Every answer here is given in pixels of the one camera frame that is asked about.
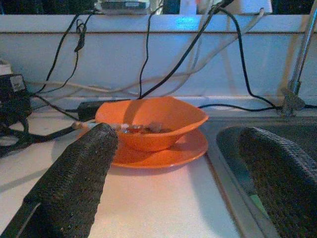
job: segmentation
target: black mesh object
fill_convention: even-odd
[[[317,237],[317,163],[299,146],[259,128],[240,136],[240,153],[281,237]]]
[[[117,143],[114,130],[99,124],[70,144],[25,196],[1,237],[16,237],[19,219],[39,203],[19,237],[88,237]]]

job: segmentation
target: orange saucer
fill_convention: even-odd
[[[172,167],[198,159],[207,149],[205,136],[196,129],[182,136],[172,147],[157,152],[134,150],[119,142],[112,165],[136,169]]]

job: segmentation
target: orange bowl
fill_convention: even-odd
[[[118,137],[126,145],[141,151],[159,151],[172,146],[184,134],[202,125],[208,115],[173,97],[104,103],[96,113],[96,122],[149,125],[162,123],[166,133],[123,133]]]

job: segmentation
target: white countertop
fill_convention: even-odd
[[[48,134],[71,124],[59,113],[33,113],[30,132]],[[0,233],[24,196],[75,139],[73,132],[0,159]],[[240,237],[205,157],[180,167],[111,167],[90,238]]]

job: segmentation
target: stainless steel sink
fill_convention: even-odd
[[[241,234],[244,237],[279,237],[238,151],[240,132],[254,126],[296,142],[316,160],[317,118],[210,118],[202,127],[209,141],[210,166]]]

